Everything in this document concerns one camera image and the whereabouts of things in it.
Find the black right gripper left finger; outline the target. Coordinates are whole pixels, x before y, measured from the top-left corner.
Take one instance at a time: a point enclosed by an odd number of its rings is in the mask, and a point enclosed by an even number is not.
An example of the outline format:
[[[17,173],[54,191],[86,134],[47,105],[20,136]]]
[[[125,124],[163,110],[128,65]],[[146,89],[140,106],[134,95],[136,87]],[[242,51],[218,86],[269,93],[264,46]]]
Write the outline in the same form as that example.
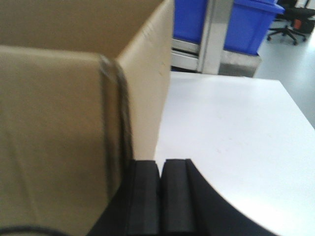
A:
[[[91,229],[92,236],[158,236],[159,171],[152,160],[132,160],[116,194]]]

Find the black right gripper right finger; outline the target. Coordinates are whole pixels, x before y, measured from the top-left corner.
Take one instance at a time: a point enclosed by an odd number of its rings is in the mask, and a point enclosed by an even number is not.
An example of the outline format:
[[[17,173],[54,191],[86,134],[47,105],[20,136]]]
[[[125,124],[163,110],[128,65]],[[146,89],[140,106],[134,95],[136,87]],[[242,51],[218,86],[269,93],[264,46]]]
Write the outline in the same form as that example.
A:
[[[164,236],[271,236],[226,201],[190,159],[167,159],[161,175]]]

